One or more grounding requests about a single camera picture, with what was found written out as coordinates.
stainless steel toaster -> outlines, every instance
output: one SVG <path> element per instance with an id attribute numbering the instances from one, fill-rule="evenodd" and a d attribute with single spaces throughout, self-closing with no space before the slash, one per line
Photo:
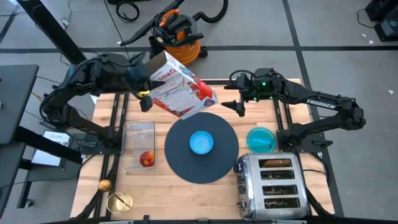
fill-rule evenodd
<path id="1" fill-rule="evenodd" d="M 308 213 L 299 159 L 291 152 L 245 154 L 234 167 L 245 220 L 302 218 Z"/>

red apple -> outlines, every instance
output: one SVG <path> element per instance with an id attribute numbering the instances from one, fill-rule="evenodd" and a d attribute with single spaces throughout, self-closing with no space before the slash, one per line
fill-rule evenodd
<path id="1" fill-rule="evenodd" d="M 147 151 L 141 154 L 139 162 L 143 167 L 151 167 L 155 164 L 155 154 L 152 151 Z"/>

wooden table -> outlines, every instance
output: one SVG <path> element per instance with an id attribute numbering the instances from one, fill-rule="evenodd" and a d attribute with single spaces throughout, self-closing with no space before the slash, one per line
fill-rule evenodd
<path id="1" fill-rule="evenodd" d="M 238 91 L 224 90 L 223 85 L 211 87 L 217 92 L 219 103 L 239 99 Z M 95 123 L 109 125 L 113 100 L 113 94 L 101 95 L 98 98 L 93 117 Z M 217 114 L 232 125 L 239 140 L 239 156 L 250 152 L 246 145 L 246 135 L 252 128 L 266 127 L 274 133 L 277 130 L 274 105 L 271 100 L 246 103 L 246 115 L 243 118 L 219 103 L 205 111 Z M 291 105 L 290 110 L 293 122 L 311 122 L 307 105 Z M 283 112 L 282 117 L 286 128 L 287 123 Z M 126 213 L 112 214 L 113 220 L 142 220 L 143 215 L 150 215 L 150 219 L 153 220 L 241 219 L 236 207 L 238 201 L 236 175 L 232 170 L 216 182 L 192 184 L 175 175 L 169 167 L 164 154 L 164 143 L 167 132 L 177 120 L 174 115 L 157 106 L 147 113 L 142 113 L 138 101 L 131 96 L 126 121 L 134 120 L 155 122 L 157 166 L 151 170 L 126 171 L 121 167 L 121 162 L 119 163 L 115 191 L 131 195 L 134 204 Z M 312 155 L 301 153 L 300 157 L 304 169 L 323 170 L 322 164 Z M 78 215 L 96 192 L 102 161 L 103 156 L 95 156 L 82 168 L 71 217 Z M 315 198 L 327 211 L 333 213 L 325 176 L 322 173 L 308 171 L 305 172 L 305 181 Z M 104 215 L 106 210 L 105 198 L 106 196 L 103 197 L 101 215 Z"/>

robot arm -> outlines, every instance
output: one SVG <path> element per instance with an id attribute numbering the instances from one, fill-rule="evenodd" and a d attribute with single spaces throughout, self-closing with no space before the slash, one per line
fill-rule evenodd
<path id="1" fill-rule="evenodd" d="M 225 89 L 239 90 L 240 101 L 224 102 L 222 105 L 235 110 L 239 116 L 244 116 L 245 102 L 273 98 L 292 105 L 306 103 L 337 111 L 337 114 L 332 117 L 307 124 L 294 123 L 289 130 L 280 130 L 278 139 L 289 147 L 299 145 L 301 140 L 309 134 L 336 128 L 357 130 L 366 124 L 363 110 L 356 104 L 354 98 L 308 90 L 298 83 L 286 80 L 273 68 L 259 68 L 255 73 L 245 70 L 237 72 L 244 73 L 241 73 L 235 81 L 231 80 L 231 84 L 225 86 Z"/>
<path id="2" fill-rule="evenodd" d="M 42 119 L 60 130 L 76 128 L 100 139 L 117 142 L 112 139 L 109 127 L 82 118 L 75 108 L 68 105 L 68 101 L 87 93 L 99 96 L 101 93 L 129 91 L 140 99 L 141 110 L 148 111 L 152 100 L 149 96 L 141 97 L 140 92 L 161 86 L 163 82 L 149 80 L 148 72 L 142 66 L 143 57 L 144 54 L 138 54 L 129 61 L 122 55 L 101 54 L 79 65 L 72 65 L 64 81 L 59 86 L 53 86 L 54 91 L 44 96 L 40 104 Z"/>

blue bowl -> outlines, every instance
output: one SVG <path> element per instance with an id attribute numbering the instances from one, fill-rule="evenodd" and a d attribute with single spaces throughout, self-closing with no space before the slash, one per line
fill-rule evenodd
<path id="1" fill-rule="evenodd" d="M 276 137 L 266 128 L 253 128 L 246 138 L 246 143 L 254 153 L 274 152 Z"/>
<path id="2" fill-rule="evenodd" d="M 204 155 L 211 151 L 214 141 L 211 134 L 207 131 L 197 131 L 191 135 L 189 146 L 198 155 Z"/>

